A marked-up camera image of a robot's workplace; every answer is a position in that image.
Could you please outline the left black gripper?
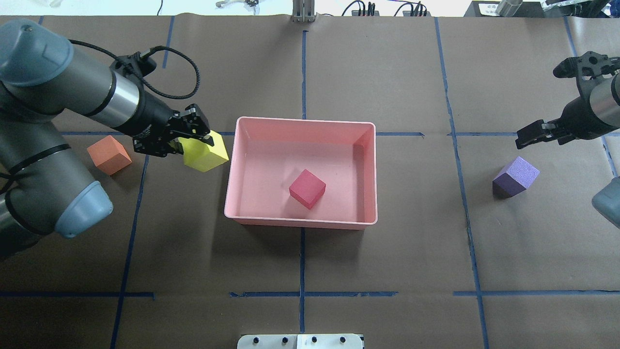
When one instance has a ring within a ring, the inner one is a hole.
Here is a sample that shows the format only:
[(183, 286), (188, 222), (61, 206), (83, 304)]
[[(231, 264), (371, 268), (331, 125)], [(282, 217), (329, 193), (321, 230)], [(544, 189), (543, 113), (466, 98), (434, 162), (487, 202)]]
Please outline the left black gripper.
[(133, 135), (133, 149), (137, 153), (164, 158), (168, 154), (184, 154), (178, 138), (195, 139), (214, 146), (206, 115), (197, 104), (176, 111), (151, 93), (142, 92), (137, 120), (138, 133)]

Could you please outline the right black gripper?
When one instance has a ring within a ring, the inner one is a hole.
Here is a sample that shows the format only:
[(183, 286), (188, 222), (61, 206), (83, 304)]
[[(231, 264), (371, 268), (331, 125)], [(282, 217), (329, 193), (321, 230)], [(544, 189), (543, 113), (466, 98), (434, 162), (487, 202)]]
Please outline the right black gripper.
[(576, 139), (590, 141), (606, 134), (606, 124), (591, 110), (589, 103), (578, 97), (569, 102), (562, 111), (557, 125), (564, 136), (557, 132), (553, 122), (538, 120), (518, 130), (515, 145), (518, 150), (540, 142), (558, 139), (559, 145), (565, 145)]

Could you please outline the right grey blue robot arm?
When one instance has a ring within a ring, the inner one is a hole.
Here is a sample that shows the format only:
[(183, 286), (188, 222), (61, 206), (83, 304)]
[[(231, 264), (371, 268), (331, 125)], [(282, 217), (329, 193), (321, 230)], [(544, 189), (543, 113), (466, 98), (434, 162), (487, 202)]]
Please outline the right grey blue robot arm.
[(619, 130), (619, 76), (576, 77), (578, 97), (569, 102), (561, 116), (552, 121), (538, 120), (517, 132), (516, 148), (541, 142), (556, 141), (565, 145), (572, 141), (600, 139), (614, 175), (610, 183), (599, 190), (591, 204), (616, 228), (620, 226), (619, 162), (613, 159), (608, 135)]

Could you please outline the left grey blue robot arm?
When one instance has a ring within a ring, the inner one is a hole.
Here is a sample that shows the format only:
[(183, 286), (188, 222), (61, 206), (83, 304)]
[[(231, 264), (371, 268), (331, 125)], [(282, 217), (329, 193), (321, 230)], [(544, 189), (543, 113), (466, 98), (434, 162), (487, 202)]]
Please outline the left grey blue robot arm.
[(0, 29), (1, 75), (1, 259), (36, 245), (49, 234), (78, 236), (113, 212), (99, 181), (78, 159), (52, 121), (64, 110), (78, 113), (131, 137), (134, 150), (156, 157), (184, 153), (182, 139), (204, 147), (215, 132), (197, 104), (176, 111), (162, 101), (188, 99), (158, 91), (145, 77), (155, 71), (152, 55), (112, 55), (102, 64), (79, 46), (26, 18)]

